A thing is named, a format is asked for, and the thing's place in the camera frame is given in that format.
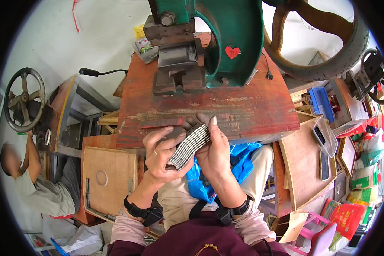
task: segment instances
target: blue plastic bin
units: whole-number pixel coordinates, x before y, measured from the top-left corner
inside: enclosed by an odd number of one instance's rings
[[[310,89],[310,97],[312,98],[313,106],[317,111],[317,114],[323,114],[328,122],[334,122],[333,111],[331,110],[326,89],[324,89],[324,87],[312,88]]]

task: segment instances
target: hand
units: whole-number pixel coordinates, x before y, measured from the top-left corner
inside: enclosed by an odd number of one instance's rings
[[[196,151],[195,156],[206,178],[225,177],[230,171],[230,147],[228,138],[219,129],[216,116],[209,120],[205,114],[197,113],[196,118],[187,118],[182,124],[185,130],[191,129],[200,121],[208,126],[210,142]]]
[[[153,184],[165,184],[175,179],[183,177],[186,172],[193,166],[193,156],[188,161],[186,166],[181,170],[176,170],[174,166],[167,166],[169,158],[175,153],[175,146],[183,141],[186,133],[182,132],[175,139],[162,141],[157,145],[157,142],[174,130],[173,126],[167,126],[157,131],[150,132],[143,139],[143,144],[147,149],[147,159],[145,165],[148,171],[145,176],[148,176]]]

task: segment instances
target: beige pants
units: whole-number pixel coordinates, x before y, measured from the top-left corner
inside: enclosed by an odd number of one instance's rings
[[[240,184],[240,187],[247,195],[255,199],[256,207],[259,207],[273,162],[273,149],[268,145],[256,149],[251,161],[253,171]],[[186,177],[166,183],[158,190],[158,202],[163,207],[165,217],[165,230],[167,231],[172,225],[189,220],[189,213],[198,201],[199,199],[190,196]],[[202,211],[215,211],[216,208],[218,205],[213,202],[206,204]]]

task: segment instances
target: maroon shirt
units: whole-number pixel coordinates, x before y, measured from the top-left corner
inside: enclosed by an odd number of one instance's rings
[[[188,220],[169,228],[156,242],[148,247],[127,241],[115,241],[108,245],[109,256],[159,256],[159,255],[195,255],[205,244],[217,246],[222,256],[268,256],[265,242],[249,246],[235,232],[233,226],[223,227],[215,219],[214,212],[202,212],[202,218]],[[278,242],[269,242],[274,256],[289,255]],[[219,254],[213,248],[206,248],[200,256]]]

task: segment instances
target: metal bolt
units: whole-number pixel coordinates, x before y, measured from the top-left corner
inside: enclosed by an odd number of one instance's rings
[[[221,83],[222,84],[229,84],[229,80],[226,77],[222,77]]]
[[[172,13],[165,13],[162,15],[161,23],[164,26],[170,26],[174,23],[175,15]]]

